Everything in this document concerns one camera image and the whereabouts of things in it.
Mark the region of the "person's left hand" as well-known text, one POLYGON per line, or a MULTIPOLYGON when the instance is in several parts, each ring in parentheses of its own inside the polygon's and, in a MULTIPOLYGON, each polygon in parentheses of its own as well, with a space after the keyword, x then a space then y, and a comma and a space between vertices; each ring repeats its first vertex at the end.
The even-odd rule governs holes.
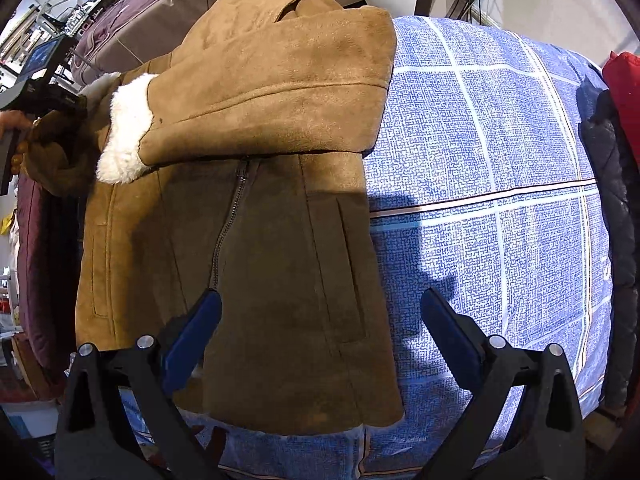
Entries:
MULTIPOLYGON (((4 110, 0 113, 0 136, 6 133, 29 132, 32 121, 19 110, 4 110)), ((12 174, 19 174, 23 162, 23 149, 19 148, 11 158, 12 174)))

